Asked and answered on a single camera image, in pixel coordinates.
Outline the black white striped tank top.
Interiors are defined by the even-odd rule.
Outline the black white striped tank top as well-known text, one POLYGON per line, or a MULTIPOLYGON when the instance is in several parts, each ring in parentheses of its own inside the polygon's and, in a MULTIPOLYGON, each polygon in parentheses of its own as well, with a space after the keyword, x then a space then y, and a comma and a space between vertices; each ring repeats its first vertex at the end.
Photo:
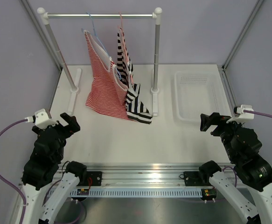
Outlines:
MULTIPOLYGON (((121 75, 121 81, 127 86, 127 93, 125 99, 126 113, 129 119, 135 120, 143 124, 152 123, 152 114, 145 107, 142 101, 139 99, 140 95, 140 84, 134 85, 129 84, 128 71, 126 69, 126 63, 124 59, 124 53, 122 51, 123 44, 121 43, 121 29, 118 29, 118 48, 117 48, 117 69, 121 75)), ((133 74, 133 63, 130 59, 131 70, 133 74)))

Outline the pink wire hanger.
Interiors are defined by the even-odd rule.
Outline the pink wire hanger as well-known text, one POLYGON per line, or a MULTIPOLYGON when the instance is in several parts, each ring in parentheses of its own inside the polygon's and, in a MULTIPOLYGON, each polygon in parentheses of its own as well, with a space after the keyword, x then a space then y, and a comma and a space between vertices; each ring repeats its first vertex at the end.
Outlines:
POLYGON ((131 63, 130 63, 130 57, 128 56, 128 51, 127 51, 127 48, 126 48, 126 41, 125 41, 125 35, 124 35, 124 27, 123 27, 123 17, 122 17, 122 14, 121 12, 119 12, 119 15, 120 15, 120 22, 121 22, 121 26, 120 26, 120 29, 121 29, 121 43, 123 44, 123 48, 122 48, 122 51, 124 53, 124 59, 125 59, 125 63, 126 63, 126 69, 128 71, 128 80, 129 80, 129 84, 131 85, 134 85, 134 82, 133 82, 133 74, 132 74, 132 70, 131 70, 131 63))

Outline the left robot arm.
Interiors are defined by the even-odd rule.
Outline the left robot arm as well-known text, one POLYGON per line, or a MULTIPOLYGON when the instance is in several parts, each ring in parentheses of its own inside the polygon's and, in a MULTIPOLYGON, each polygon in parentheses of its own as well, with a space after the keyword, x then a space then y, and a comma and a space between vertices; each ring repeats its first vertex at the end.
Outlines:
POLYGON ((21 224, 52 224, 56 216, 76 187, 87 181, 87 167, 77 161, 70 162, 53 194, 46 200, 53 177, 63 159, 66 139, 80 131, 75 116, 62 113, 61 118, 67 122, 63 126, 53 120, 45 109, 35 112, 32 131, 37 134, 30 159, 24 166, 22 176, 23 199, 21 224))

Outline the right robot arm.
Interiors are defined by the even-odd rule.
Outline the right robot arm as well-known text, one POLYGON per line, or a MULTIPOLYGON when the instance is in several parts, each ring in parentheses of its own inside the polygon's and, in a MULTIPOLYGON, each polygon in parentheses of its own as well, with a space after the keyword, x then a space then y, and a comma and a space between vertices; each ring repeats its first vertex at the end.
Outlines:
POLYGON ((241 117, 217 112, 201 114, 200 130, 216 126, 212 136, 220 137, 234 171, 253 198, 247 200, 228 180, 220 166, 209 161, 199 167, 198 179, 211 184, 233 207, 245 224, 272 224, 272 167, 259 155, 262 143, 253 129, 242 126, 241 117))

